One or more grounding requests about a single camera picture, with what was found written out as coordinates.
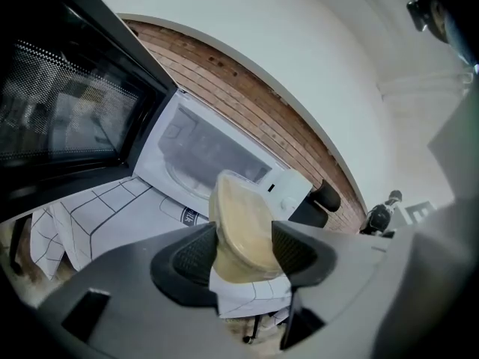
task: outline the microwave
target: microwave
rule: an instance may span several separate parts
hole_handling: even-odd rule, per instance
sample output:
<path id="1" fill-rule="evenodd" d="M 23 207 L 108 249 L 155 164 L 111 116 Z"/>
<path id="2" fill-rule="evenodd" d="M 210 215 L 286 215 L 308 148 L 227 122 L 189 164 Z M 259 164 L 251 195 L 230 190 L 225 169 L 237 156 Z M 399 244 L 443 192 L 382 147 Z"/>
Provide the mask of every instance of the microwave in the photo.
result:
<path id="1" fill-rule="evenodd" d="M 135 173 L 207 217 L 211 191 L 223 170 L 256 183 L 267 196 L 287 166 L 227 118 L 179 89 L 155 123 Z"/>
<path id="2" fill-rule="evenodd" d="M 224 169 L 257 183 L 280 219 L 311 190 L 181 89 L 101 0 L 24 1 L 0 48 L 0 222 L 134 173 L 205 216 Z"/>

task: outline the white wall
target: white wall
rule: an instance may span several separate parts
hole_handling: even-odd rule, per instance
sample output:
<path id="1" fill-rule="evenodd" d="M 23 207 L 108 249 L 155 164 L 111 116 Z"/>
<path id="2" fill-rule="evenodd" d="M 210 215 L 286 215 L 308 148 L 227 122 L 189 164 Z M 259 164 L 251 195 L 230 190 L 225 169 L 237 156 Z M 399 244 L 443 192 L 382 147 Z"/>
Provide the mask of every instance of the white wall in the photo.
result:
<path id="1" fill-rule="evenodd" d="M 404 206 L 428 200 L 440 207 L 454 199 L 429 144 L 457 109 L 470 78 L 467 73 L 436 73 L 381 87 L 396 132 L 394 181 L 403 192 Z"/>
<path id="2" fill-rule="evenodd" d="M 395 145 L 374 66 L 319 0 L 104 1 L 197 37 L 256 73 L 323 139 L 367 208 L 392 189 Z"/>
<path id="3" fill-rule="evenodd" d="M 380 82 L 462 67 L 450 46 L 416 31 L 406 9 L 410 0 L 320 1 L 364 47 Z"/>
<path id="4" fill-rule="evenodd" d="M 458 198 L 472 199 L 479 192 L 479 81 L 469 92 L 441 131 L 430 142 L 430 149 L 448 177 Z"/>

